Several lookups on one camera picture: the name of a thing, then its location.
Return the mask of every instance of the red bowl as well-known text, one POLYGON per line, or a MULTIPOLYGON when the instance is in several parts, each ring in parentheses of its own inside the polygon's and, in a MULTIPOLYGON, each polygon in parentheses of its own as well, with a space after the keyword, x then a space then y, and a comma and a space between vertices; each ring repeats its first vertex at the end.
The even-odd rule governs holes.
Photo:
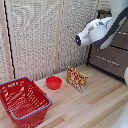
POLYGON ((46 78, 46 84, 49 89, 56 90, 60 88, 62 80, 56 76, 50 76, 46 78))

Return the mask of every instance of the wall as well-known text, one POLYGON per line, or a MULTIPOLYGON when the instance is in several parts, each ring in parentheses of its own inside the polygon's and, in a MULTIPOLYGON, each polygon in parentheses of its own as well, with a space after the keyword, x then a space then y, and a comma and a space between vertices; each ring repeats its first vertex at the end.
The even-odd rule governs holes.
POLYGON ((5 1, 15 78, 39 80, 86 63, 87 47, 75 43, 95 17, 97 0, 5 1))

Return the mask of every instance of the cabinet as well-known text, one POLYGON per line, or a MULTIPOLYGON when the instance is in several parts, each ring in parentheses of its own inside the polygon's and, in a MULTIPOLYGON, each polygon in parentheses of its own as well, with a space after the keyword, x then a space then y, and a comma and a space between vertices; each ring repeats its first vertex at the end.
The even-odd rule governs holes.
POLYGON ((124 79, 128 67, 128 20, 121 27, 106 49, 97 50, 93 45, 89 64, 103 69, 111 75, 124 79))

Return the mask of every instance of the wooden strip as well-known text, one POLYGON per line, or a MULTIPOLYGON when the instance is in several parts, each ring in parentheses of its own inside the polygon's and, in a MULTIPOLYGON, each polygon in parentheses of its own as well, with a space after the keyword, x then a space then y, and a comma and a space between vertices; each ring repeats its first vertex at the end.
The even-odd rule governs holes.
POLYGON ((124 104, 126 104, 127 101, 128 101, 128 96, 124 97, 123 100, 120 100, 119 102, 117 102, 116 104, 114 104, 112 107, 106 109, 100 115, 94 117, 91 121, 85 123, 80 128, 93 128, 96 124, 98 124, 99 122, 101 122, 104 118, 106 118, 107 116, 109 116, 115 110, 117 110, 120 107, 124 106, 124 104))
POLYGON ((62 123, 64 119, 62 117, 58 117, 57 119, 53 120, 52 122, 48 123, 47 125, 43 126, 42 128, 53 128, 58 124, 62 123))
POLYGON ((94 103, 90 107, 83 109, 78 112, 75 116, 67 119, 64 123, 59 124, 56 128, 71 128, 71 127, 81 127, 82 124, 85 124, 93 119, 95 116, 100 115, 106 109, 110 108, 122 98, 127 96, 128 88, 125 86, 116 90, 115 93, 111 93, 107 97, 102 98, 98 102, 94 103))
POLYGON ((106 90, 106 91, 100 93, 100 95, 98 95, 97 97, 93 98, 93 99, 90 100, 90 101, 87 101, 87 103, 90 104, 90 105, 91 105, 91 104, 94 104, 94 103, 97 102, 98 100, 104 98, 105 96, 109 95, 109 94, 112 93, 113 91, 119 89, 121 86, 123 86, 122 83, 120 83, 120 84, 114 86, 113 88, 110 88, 110 89, 108 89, 108 90, 106 90))

